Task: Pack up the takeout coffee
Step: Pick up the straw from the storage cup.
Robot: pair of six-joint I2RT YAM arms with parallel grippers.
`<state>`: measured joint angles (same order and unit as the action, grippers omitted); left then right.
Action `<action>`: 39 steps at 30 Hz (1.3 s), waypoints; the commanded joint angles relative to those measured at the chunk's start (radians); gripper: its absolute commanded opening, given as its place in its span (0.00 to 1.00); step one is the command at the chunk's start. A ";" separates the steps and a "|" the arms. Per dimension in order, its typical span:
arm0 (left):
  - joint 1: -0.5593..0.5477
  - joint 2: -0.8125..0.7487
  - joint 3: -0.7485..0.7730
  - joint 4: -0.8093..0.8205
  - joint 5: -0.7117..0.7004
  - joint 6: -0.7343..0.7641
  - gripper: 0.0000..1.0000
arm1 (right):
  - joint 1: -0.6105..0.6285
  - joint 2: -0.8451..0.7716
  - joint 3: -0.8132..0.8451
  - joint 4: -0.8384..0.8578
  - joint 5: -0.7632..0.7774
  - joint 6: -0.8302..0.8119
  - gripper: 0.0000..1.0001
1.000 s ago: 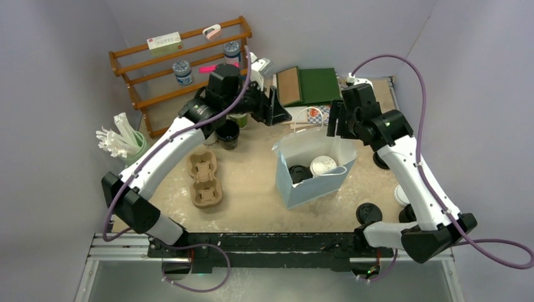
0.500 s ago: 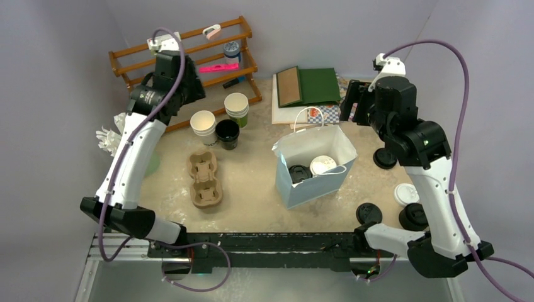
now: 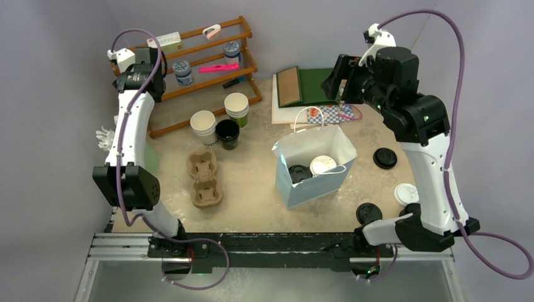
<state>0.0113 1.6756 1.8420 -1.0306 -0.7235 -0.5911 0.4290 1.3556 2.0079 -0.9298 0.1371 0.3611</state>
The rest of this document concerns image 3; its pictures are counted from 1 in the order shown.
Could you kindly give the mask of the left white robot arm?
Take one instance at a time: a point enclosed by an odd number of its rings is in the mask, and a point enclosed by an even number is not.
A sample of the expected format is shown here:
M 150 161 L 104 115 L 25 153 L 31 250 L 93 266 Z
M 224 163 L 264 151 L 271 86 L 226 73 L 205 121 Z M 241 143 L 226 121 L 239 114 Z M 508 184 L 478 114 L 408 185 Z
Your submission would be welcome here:
M 142 220 L 163 249 L 181 257 L 188 248 L 183 224 L 160 200 L 159 180 L 145 168 L 145 146 L 150 115 L 165 90 L 162 55 L 155 48 L 135 50 L 133 60 L 115 79 L 118 119 L 105 163 L 94 167 L 93 181 L 106 200 L 117 207 L 127 226 Z

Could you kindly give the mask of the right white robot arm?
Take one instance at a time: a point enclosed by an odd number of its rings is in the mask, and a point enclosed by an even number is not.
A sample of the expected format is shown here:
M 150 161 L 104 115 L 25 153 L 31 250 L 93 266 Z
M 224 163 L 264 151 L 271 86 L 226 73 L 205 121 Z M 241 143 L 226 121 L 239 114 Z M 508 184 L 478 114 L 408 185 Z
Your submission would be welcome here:
M 447 160 L 452 130 L 442 100 L 418 92 L 419 59 L 404 47 L 385 47 L 369 67 L 365 59 L 338 56 L 321 84 L 326 98 L 367 104 L 393 132 L 411 166 L 420 209 L 413 213 L 363 223 L 355 229 L 355 251 L 368 256 L 382 244 L 400 244 L 415 252 L 442 252 L 461 235 L 479 230 L 460 200 Z

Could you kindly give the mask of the light blue paper bag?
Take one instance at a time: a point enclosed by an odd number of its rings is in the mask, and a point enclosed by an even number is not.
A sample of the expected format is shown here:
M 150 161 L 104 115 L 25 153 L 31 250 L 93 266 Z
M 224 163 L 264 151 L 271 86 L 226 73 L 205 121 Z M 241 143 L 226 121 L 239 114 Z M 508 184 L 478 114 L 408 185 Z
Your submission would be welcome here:
M 337 125 L 294 130 L 272 148 L 276 187 L 288 209 L 338 191 L 358 154 Z

